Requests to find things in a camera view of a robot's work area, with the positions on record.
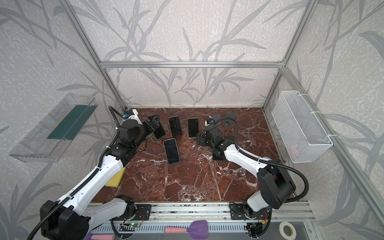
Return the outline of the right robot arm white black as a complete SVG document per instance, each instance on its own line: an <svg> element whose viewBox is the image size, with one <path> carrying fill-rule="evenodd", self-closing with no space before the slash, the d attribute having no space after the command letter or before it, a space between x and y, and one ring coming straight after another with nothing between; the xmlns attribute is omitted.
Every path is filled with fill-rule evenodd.
<svg viewBox="0 0 384 240"><path fill-rule="evenodd" d="M238 148L233 140L221 136L216 125L207 125L198 140L204 147L211 148L215 158L235 163L257 178L259 190L243 202L249 219L254 219L263 209L279 209L296 190L288 169L281 166L280 160L260 158Z"/></svg>

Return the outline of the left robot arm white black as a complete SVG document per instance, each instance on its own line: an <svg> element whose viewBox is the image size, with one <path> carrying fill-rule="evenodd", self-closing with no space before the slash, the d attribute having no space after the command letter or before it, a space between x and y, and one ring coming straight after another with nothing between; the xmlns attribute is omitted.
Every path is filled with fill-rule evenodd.
<svg viewBox="0 0 384 240"><path fill-rule="evenodd" d="M82 240L91 230L113 218L132 215L133 200L115 198L88 210L89 203L105 184L136 155L139 146L161 126L158 117L141 122L136 114L117 128L114 144L101 154L98 165L72 190L57 201L47 201L40 209L40 222L29 235L33 239L40 231L50 240Z"/></svg>

